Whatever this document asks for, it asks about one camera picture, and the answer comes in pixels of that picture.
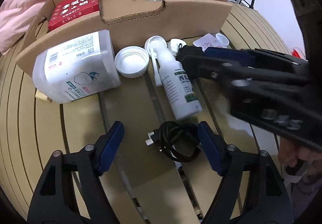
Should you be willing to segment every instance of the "black cable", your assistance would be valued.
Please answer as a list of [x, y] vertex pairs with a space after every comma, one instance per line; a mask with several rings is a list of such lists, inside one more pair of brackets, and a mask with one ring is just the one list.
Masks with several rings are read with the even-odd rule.
[[[162, 123], [159, 129], [154, 131], [151, 139], [154, 143], [157, 142], [160, 145], [160, 151], [173, 161], [191, 162], [200, 153], [200, 149], [197, 147], [199, 144], [197, 126], [194, 124], [180, 125], [175, 121], [166, 121]], [[191, 156], [183, 155], [173, 147], [179, 140], [195, 147]]]

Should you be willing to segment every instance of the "blue gripper pad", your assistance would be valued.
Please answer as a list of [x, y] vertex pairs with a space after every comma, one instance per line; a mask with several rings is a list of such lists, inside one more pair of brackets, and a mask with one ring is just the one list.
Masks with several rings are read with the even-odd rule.
[[120, 121], [115, 121], [108, 133], [96, 141], [95, 170], [98, 176], [109, 170], [123, 137], [124, 125]]
[[225, 150], [227, 144], [223, 138], [214, 134], [205, 121], [198, 125], [198, 138], [213, 171], [216, 171], [220, 176], [224, 176], [228, 167]]
[[250, 55], [247, 51], [241, 50], [209, 47], [205, 50], [204, 56], [238, 61], [242, 67], [252, 67], [255, 63], [254, 56]]

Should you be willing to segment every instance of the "white bottle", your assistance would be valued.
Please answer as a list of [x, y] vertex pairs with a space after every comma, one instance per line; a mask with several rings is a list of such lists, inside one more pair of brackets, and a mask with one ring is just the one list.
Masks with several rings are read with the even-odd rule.
[[158, 48], [156, 53], [162, 84], [176, 120], [186, 119], [202, 111], [182, 64], [175, 60], [167, 48]]
[[109, 31], [74, 38], [39, 54], [33, 83], [57, 103], [119, 87]]

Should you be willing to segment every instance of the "red box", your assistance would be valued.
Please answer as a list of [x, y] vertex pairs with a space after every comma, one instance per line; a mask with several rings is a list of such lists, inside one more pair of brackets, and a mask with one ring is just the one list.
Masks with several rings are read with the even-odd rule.
[[59, 2], [48, 22], [50, 31], [83, 15], [99, 11], [99, 0], [64, 0]]

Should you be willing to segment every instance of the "barcode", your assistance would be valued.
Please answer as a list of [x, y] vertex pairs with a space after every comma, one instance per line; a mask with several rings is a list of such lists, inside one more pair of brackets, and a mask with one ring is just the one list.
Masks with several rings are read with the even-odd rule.
[[85, 52], [78, 53], [76, 56], [77, 56], [77, 57], [80, 57], [80, 56], [82, 56], [82, 55], [85, 55]]
[[50, 55], [50, 59], [49, 59], [49, 62], [52, 62], [52, 61], [55, 61], [58, 57], [58, 52]]

